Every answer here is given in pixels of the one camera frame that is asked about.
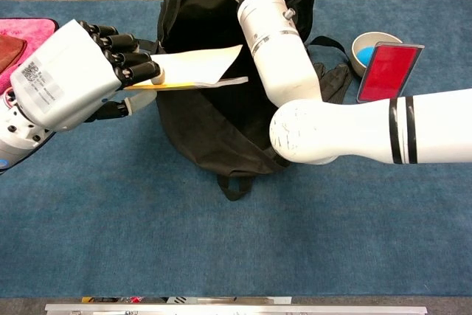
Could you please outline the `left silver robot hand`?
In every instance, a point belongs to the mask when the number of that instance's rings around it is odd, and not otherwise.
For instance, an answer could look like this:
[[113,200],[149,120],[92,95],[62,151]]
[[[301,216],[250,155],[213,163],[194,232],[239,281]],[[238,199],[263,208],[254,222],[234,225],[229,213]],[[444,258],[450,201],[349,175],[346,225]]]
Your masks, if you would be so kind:
[[163,71],[139,50],[138,40],[115,27],[71,20],[10,76],[24,116],[50,131],[68,131],[91,117],[117,91]]

